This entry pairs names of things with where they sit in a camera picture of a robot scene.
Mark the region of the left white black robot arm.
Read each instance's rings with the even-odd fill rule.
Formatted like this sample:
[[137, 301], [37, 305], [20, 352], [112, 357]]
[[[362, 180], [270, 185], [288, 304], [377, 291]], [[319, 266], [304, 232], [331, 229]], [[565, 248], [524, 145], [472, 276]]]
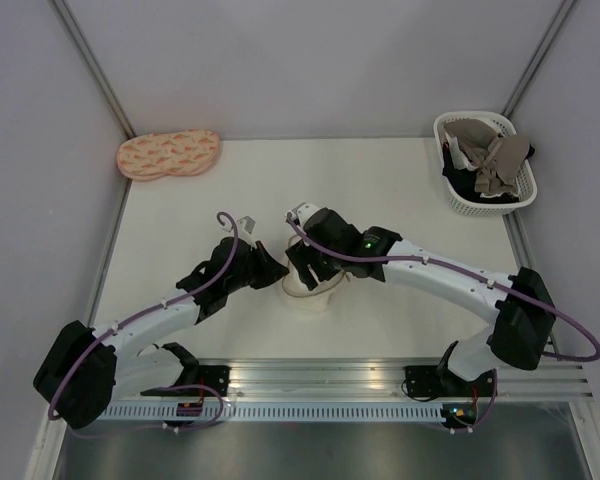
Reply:
[[232, 293], [267, 288], [288, 273], [261, 242], [226, 237], [159, 303], [97, 328], [66, 324], [33, 379], [49, 418], [82, 429], [112, 400], [164, 388], [189, 395], [198, 384], [196, 358], [159, 340], [218, 313]]

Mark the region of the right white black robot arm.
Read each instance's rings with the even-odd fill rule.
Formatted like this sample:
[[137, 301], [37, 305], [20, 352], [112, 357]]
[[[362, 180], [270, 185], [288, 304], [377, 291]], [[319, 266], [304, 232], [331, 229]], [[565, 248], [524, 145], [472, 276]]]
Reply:
[[541, 276], [489, 272], [435, 255], [399, 233], [372, 226], [358, 230], [336, 211], [303, 203], [286, 215], [299, 236], [286, 254], [300, 282], [314, 290], [338, 273], [404, 285], [473, 313], [485, 327], [446, 349], [434, 368], [434, 392], [462, 394], [502, 366], [535, 370], [555, 317]]

